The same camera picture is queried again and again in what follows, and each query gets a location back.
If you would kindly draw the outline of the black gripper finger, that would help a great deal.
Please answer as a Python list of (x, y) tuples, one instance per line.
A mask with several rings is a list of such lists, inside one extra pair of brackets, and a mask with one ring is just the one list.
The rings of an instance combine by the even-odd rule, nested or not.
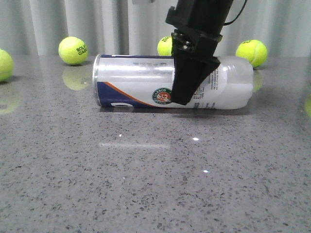
[(200, 84), (220, 65), (214, 52), (221, 35), (196, 30), (189, 33), (177, 29), (172, 33), (175, 72), (171, 100), (182, 105), (190, 102)]

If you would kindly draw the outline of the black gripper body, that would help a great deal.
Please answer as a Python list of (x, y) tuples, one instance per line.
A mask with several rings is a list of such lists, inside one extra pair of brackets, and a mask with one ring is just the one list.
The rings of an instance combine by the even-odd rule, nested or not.
[(203, 39), (220, 42), (232, 3), (231, 0), (179, 0), (168, 10), (165, 22), (176, 28), (177, 35), (192, 43)]

